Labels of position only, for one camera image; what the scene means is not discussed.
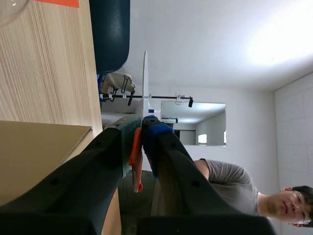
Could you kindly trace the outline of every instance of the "wood grain surface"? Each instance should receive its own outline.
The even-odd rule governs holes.
[[[0,28],[0,120],[102,131],[89,1],[79,5],[31,1]]]

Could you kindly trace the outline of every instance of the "blue gripper pad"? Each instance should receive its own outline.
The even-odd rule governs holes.
[[[158,156],[155,151],[155,137],[167,132],[174,133],[174,130],[168,125],[160,122],[154,115],[147,116],[143,119],[141,128],[141,143],[145,154],[149,154],[149,157],[151,158],[151,169],[155,178],[157,178],[158,160]]]

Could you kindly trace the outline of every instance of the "orange object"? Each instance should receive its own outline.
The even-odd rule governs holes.
[[[79,0],[34,0],[34,1],[42,1],[57,5],[63,5],[63,6],[71,6],[79,8]]]
[[[132,167],[134,191],[140,192],[143,188],[141,183],[142,152],[140,142],[141,128],[135,130],[133,149],[128,164]]]

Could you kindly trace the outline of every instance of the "mirror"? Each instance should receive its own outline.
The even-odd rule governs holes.
[[[226,146],[226,105],[162,101],[161,121],[184,145]]]

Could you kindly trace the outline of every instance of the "cardboard box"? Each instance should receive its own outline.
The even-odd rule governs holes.
[[[0,205],[24,194],[93,140],[89,126],[0,121]],[[118,193],[103,235],[120,235]]]

